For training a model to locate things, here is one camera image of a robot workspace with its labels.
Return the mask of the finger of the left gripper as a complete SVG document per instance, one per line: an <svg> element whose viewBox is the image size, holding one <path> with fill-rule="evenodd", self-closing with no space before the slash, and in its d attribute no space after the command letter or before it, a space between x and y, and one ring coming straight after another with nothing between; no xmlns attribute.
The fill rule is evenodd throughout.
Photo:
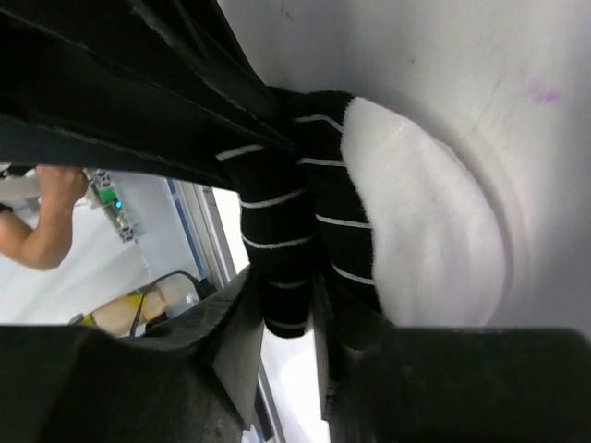
<svg viewBox="0 0 591 443"><path fill-rule="evenodd" d="M214 151L296 146L209 84L191 97L108 71L1 71L1 159L145 173L232 188Z"/></svg>
<svg viewBox="0 0 591 443"><path fill-rule="evenodd" d="M216 1L4 1L2 14L71 43L260 142L291 147L277 102Z"/></svg>

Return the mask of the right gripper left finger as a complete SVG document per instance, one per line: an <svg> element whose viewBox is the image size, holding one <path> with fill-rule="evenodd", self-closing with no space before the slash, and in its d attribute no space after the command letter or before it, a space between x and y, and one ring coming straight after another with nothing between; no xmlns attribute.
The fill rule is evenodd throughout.
<svg viewBox="0 0 591 443"><path fill-rule="evenodd" d="M1 329L5 442L237 442L253 419L263 320L246 269L136 338Z"/></svg>

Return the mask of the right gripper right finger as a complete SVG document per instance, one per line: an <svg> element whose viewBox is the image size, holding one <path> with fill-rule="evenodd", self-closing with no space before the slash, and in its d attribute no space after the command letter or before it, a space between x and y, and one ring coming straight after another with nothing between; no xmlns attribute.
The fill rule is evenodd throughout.
<svg viewBox="0 0 591 443"><path fill-rule="evenodd" d="M590 438L590 344L576 331L398 328L320 275L313 323L334 442Z"/></svg>

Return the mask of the black white-striped sock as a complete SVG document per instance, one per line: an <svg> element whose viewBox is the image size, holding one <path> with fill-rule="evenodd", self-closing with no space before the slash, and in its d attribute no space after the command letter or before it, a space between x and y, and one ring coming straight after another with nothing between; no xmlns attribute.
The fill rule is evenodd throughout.
<svg viewBox="0 0 591 443"><path fill-rule="evenodd" d="M504 293L503 239L452 149L345 92L276 95L293 151L209 133L239 196L250 264L264 279L268 330L303 335L318 271L397 326L486 324Z"/></svg>

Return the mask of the person forearm in background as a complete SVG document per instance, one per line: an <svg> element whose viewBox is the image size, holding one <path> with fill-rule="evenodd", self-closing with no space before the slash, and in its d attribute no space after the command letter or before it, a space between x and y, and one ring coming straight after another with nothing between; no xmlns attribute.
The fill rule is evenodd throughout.
<svg viewBox="0 0 591 443"><path fill-rule="evenodd" d="M73 209L79 199L73 186L46 186L35 228L2 205L1 254L30 269L58 268L72 245Z"/></svg>

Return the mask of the person hand in background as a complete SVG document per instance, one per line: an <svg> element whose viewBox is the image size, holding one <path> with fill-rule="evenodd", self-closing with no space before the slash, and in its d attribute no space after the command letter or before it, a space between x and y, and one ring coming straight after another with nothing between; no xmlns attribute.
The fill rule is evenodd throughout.
<svg viewBox="0 0 591 443"><path fill-rule="evenodd" d="M87 175L77 168L40 165L36 173L43 204L74 206L88 190Z"/></svg>

